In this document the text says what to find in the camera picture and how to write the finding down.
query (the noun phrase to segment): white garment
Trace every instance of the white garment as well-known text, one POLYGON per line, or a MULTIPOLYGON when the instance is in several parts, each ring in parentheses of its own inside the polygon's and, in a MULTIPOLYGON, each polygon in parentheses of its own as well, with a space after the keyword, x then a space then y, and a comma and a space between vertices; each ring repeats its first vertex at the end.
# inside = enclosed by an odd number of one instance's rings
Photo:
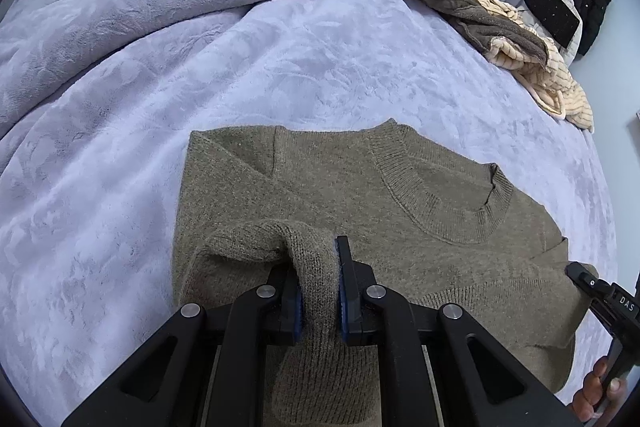
MULTIPOLYGON (((574 33, 574 36, 571 38, 569 42, 569 46, 563 48, 557 41, 554 40, 556 46, 558 47, 558 51, 560 55, 564 59, 564 63, 569 67, 571 63, 574 61, 575 54, 578 52, 578 46, 580 46, 580 38, 582 37, 582 19, 580 19, 580 14, 578 10, 574 6, 574 0, 561 0, 569 10, 578 18, 578 27, 574 33)), ((543 37, 553 38, 551 34, 547 31, 547 29, 542 25, 542 23, 537 19, 533 13, 527 8, 526 5, 518 6, 518 12, 522 17, 523 22, 530 28, 535 29, 536 33, 543 37)))

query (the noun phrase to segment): olive green sweater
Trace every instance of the olive green sweater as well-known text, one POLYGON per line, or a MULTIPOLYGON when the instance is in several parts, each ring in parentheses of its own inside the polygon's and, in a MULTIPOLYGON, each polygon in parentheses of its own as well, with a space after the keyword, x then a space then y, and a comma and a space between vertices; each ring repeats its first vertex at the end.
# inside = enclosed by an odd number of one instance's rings
POLYGON ((303 342, 271 352, 265 425, 349 425, 379 410, 376 352, 336 335, 334 237, 410 301, 457 302, 552 391, 588 309, 567 240, 495 164, 389 120, 358 132, 280 126, 193 132, 174 246, 177 304, 232 302, 291 259, 303 342))

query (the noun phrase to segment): beige cloth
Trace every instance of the beige cloth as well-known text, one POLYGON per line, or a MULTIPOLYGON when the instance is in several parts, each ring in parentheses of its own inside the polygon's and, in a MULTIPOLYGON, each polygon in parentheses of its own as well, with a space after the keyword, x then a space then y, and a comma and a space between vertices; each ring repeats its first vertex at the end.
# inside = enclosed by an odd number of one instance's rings
POLYGON ((521 83, 545 112, 558 120, 567 119, 575 126, 593 132, 593 111, 587 95, 578 84, 553 39, 527 26, 515 6, 500 0, 477 0, 489 13, 503 15, 521 28, 538 35, 548 49, 548 61, 540 64, 525 54, 517 44, 502 37, 492 40, 492 50, 486 58, 506 70, 521 83))
POLYGON ((478 49, 487 61, 510 70, 545 112, 558 120, 566 119, 577 127, 593 132, 591 106, 582 87, 569 72, 554 40, 527 26, 514 6, 500 0, 468 0, 470 2, 466 5, 464 0, 423 1, 443 13, 445 19, 478 49), (483 21, 483 17, 476 13, 478 8, 494 20, 483 21), (463 22, 467 20, 474 28, 466 28, 463 22), (511 31, 505 31, 508 28, 504 27, 504 23, 513 25, 511 31), (524 48, 523 40, 516 42, 516 29, 535 36, 545 53, 533 54, 533 48, 524 48), (482 37, 482 42, 477 42, 478 36, 482 37))

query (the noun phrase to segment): wall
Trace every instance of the wall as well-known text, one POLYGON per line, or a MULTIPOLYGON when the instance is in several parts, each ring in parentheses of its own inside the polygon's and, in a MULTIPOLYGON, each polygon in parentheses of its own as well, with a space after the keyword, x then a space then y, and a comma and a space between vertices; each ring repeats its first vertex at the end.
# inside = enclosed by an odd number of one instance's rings
POLYGON ((588 53, 570 67, 593 108, 593 135, 618 236, 618 283, 640 271, 640 0, 612 0, 588 53))

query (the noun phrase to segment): bed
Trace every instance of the bed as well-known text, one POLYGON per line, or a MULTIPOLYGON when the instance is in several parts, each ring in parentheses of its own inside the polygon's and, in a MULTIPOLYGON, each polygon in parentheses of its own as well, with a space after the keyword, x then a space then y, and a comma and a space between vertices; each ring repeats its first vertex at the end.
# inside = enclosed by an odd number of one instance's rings
MULTIPOLYGON (((591 134, 542 112, 419 0, 15 0, 0 23, 0 365, 54 427, 174 311, 189 133, 388 118, 496 162, 617 274, 591 134)), ((577 333, 564 401, 609 338, 577 333)))

